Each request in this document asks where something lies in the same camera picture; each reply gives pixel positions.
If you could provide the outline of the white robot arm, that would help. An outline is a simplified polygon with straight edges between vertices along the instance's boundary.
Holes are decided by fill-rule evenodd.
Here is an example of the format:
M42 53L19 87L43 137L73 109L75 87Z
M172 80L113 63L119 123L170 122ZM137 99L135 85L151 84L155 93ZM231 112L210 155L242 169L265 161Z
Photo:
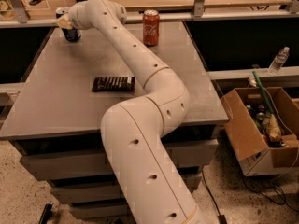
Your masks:
M137 224L206 224L161 138L186 118L189 92L178 75L124 26L123 6L108 0L74 4L57 24L101 32L145 94L113 105L101 120L105 152Z

